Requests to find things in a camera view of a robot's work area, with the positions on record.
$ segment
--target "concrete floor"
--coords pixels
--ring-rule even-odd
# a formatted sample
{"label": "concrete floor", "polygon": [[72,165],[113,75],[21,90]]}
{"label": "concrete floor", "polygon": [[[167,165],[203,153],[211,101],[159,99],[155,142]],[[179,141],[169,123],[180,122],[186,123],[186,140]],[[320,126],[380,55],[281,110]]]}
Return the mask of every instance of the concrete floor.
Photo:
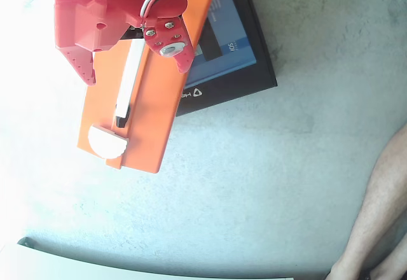
{"label": "concrete floor", "polygon": [[380,150],[407,122],[407,0],[254,2],[279,87],[177,118],[158,175],[75,148],[85,88],[53,50],[52,0],[5,25],[29,35],[24,63],[22,45],[6,44],[18,78],[3,76],[0,94],[3,237],[168,274],[327,271]]}

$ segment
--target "white semicircle piece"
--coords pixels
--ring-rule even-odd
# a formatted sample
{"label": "white semicircle piece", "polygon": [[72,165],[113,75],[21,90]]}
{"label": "white semicircle piece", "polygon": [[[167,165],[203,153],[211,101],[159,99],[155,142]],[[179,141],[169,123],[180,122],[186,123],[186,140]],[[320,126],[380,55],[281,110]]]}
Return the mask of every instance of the white semicircle piece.
{"label": "white semicircle piece", "polygon": [[104,159],[115,159],[122,156],[128,144],[128,139],[97,125],[90,127],[88,140],[92,150]]}

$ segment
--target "human leg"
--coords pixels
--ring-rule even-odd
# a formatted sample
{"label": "human leg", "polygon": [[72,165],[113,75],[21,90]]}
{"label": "human leg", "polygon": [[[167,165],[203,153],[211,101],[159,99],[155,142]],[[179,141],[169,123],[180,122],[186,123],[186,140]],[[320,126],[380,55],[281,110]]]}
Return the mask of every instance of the human leg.
{"label": "human leg", "polygon": [[406,209],[407,125],[380,155],[345,252],[327,280],[356,280],[371,250]]}
{"label": "human leg", "polygon": [[395,250],[370,275],[372,280],[400,280],[407,272],[407,234]]}

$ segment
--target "hole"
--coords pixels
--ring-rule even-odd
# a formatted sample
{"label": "hole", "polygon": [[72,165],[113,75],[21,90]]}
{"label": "hole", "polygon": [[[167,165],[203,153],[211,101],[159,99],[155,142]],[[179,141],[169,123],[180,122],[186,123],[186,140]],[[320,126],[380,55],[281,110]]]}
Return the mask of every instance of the hole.
{"label": "hole", "polygon": [[107,27],[107,25],[104,24],[103,22],[99,22],[99,23],[96,25],[96,28],[97,28],[98,30],[103,30],[105,27]]}

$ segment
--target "foot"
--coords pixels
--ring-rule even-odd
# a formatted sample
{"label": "foot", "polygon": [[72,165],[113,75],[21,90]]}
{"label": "foot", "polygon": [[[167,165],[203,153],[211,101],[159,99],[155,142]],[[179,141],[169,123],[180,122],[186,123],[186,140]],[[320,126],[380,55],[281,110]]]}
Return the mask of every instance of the foot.
{"label": "foot", "polygon": [[378,266],[370,272],[371,280],[400,280],[403,277],[404,271],[397,269],[386,269]]}
{"label": "foot", "polygon": [[326,280],[358,280],[359,274],[359,269],[344,264],[339,260],[332,266],[331,273]]}

